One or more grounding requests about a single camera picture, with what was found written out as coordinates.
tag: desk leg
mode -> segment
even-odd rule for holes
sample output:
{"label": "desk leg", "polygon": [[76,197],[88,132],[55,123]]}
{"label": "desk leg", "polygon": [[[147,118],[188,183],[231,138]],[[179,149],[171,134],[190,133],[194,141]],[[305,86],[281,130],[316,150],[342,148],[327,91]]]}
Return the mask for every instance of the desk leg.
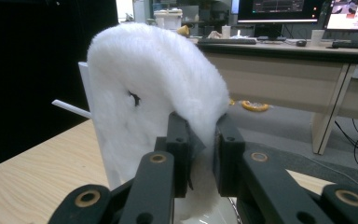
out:
{"label": "desk leg", "polygon": [[314,153],[324,154],[324,149],[330,137],[338,110],[344,99],[345,92],[350,84],[353,71],[354,66],[350,67],[348,64],[342,66],[330,105],[326,108],[324,113],[314,113],[312,116],[312,148]]}

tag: white container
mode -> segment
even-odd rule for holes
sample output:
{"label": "white container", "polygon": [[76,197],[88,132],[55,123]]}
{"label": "white container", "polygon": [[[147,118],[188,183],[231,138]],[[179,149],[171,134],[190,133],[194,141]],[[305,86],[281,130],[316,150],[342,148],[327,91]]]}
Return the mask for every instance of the white container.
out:
{"label": "white container", "polygon": [[159,18],[164,19],[164,29],[176,31],[182,26],[182,9],[173,8],[170,10],[159,10],[154,12],[156,20]]}

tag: white fluffy fabric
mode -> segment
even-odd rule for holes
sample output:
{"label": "white fluffy fabric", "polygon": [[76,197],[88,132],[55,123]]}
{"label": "white fluffy fabric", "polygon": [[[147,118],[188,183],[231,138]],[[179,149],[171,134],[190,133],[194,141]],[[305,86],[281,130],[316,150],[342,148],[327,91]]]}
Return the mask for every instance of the white fluffy fabric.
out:
{"label": "white fluffy fabric", "polygon": [[[135,176],[156,137],[167,135],[168,116],[176,111],[206,146],[192,165],[194,190],[175,200],[176,222],[210,212],[218,197],[214,129],[229,102],[217,69],[186,38],[140,23],[96,35],[88,65],[91,114],[110,188]],[[141,98],[138,106],[129,91]]]}

